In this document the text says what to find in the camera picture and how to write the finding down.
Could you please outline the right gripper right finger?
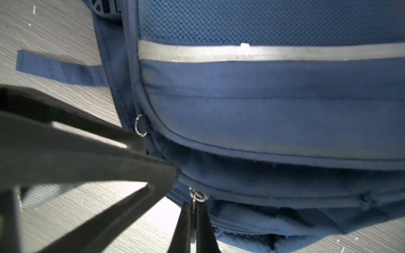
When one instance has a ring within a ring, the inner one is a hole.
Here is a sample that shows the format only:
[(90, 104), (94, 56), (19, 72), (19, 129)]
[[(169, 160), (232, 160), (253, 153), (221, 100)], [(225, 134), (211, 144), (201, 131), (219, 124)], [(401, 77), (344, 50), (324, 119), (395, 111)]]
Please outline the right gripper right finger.
[(196, 204), (196, 253), (221, 253), (206, 206), (202, 202)]

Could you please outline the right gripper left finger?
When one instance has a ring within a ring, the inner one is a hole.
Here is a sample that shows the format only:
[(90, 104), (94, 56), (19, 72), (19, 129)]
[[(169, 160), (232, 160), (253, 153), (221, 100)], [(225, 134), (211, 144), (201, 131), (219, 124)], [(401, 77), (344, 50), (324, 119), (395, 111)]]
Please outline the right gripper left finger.
[(192, 210), (189, 202), (182, 206), (177, 226), (167, 253), (190, 253)]

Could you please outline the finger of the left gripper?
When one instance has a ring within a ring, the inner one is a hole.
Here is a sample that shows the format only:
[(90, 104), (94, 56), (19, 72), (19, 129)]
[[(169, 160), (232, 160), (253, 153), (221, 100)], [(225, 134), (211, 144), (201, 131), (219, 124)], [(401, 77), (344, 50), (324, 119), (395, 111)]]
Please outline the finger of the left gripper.
[(135, 133), (32, 88), (1, 85), (1, 110), (36, 122), (62, 123), (146, 152), (143, 140)]
[(146, 183), (46, 246), (45, 253), (104, 251), (172, 190), (176, 174), (176, 168), (163, 160), (1, 113), (1, 189), (93, 181)]

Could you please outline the navy blue student backpack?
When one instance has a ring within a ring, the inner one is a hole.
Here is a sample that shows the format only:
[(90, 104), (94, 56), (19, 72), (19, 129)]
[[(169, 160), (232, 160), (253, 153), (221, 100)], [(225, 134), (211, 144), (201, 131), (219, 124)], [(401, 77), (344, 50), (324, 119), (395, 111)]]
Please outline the navy blue student backpack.
[(216, 237), (290, 253), (405, 215), (404, 1), (86, 1), (102, 59), (19, 72), (109, 86)]

